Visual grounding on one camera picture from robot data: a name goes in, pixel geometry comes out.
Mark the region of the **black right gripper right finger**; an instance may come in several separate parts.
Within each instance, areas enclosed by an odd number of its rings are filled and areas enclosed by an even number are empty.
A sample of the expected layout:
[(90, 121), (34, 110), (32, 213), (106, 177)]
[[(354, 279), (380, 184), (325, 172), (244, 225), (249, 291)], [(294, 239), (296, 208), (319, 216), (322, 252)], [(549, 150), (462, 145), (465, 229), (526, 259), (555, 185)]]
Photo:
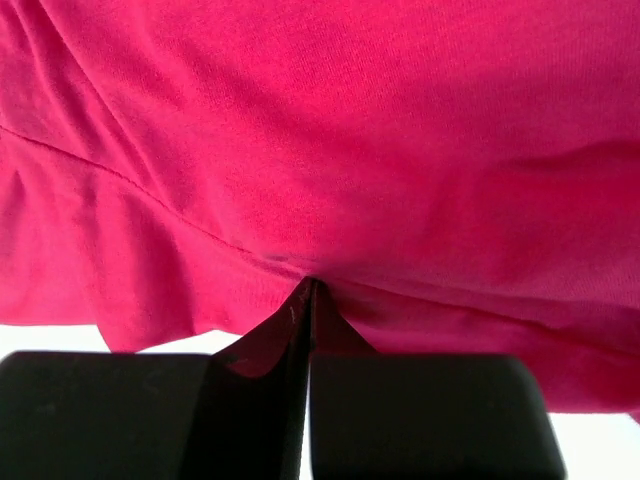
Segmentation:
[(311, 467), (317, 479), (562, 479), (539, 386), (503, 354), (383, 354), (311, 300)]

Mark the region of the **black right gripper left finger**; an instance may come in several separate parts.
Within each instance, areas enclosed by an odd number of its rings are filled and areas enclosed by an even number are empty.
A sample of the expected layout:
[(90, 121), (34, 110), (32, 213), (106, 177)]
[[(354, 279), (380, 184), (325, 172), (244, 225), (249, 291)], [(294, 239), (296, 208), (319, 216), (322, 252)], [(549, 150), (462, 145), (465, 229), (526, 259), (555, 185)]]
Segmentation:
[(19, 351), (1, 363), (5, 479), (295, 479), (311, 280), (213, 355)]

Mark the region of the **magenta t shirt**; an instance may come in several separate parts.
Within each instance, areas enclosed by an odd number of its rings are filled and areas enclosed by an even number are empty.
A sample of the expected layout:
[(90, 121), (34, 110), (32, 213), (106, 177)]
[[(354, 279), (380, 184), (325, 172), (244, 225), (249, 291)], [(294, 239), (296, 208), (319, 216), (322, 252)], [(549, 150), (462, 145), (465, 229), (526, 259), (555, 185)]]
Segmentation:
[(3, 323), (241, 335), (306, 276), (637, 414), (638, 3), (2, 3)]

